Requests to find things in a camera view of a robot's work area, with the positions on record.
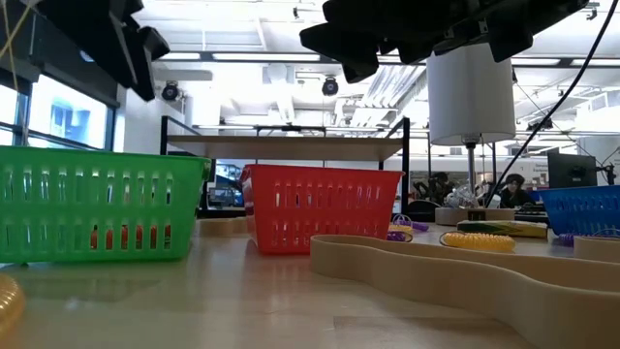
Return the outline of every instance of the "ceiling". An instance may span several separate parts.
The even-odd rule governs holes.
[[[140,25],[155,27],[172,51],[304,52],[300,30],[324,22],[324,0],[143,0],[136,15]],[[577,13],[536,37],[523,57],[583,57],[601,28],[611,0],[598,1],[598,16]],[[620,58],[620,16],[609,25],[597,51],[598,57]],[[211,81],[180,83],[195,99],[215,95],[220,116],[228,124],[275,124],[376,127],[408,116],[415,126],[428,119],[424,67],[382,66],[373,77],[347,84],[338,64],[323,63],[216,63],[156,62],[158,71],[180,73],[209,71]],[[514,107],[519,128],[540,116],[538,107],[552,106],[573,80],[578,66],[515,68],[519,85]],[[339,92],[321,92],[326,77],[336,78]],[[620,89],[620,69],[590,69],[557,114],[557,124],[572,129],[577,109],[608,90]]]

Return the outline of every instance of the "red basket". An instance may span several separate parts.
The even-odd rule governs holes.
[[[385,239],[402,173],[248,165],[248,231],[264,254],[310,253],[314,235]]]

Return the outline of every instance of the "security camera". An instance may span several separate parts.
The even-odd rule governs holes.
[[[176,101],[181,96],[178,89],[178,81],[166,81],[166,87],[162,90],[162,98],[165,101]]]
[[[323,83],[322,91],[324,96],[335,96],[336,93],[338,93],[338,82],[336,82],[336,78],[326,78]]]

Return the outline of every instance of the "white cylinder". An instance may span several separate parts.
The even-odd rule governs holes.
[[[462,145],[482,136],[485,143],[515,135],[512,66],[495,63],[488,45],[458,48],[427,60],[430,140]]]

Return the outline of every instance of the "blue basket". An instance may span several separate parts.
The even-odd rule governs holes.
[[[539,192],[555,235],[620,229],[620,185]]]

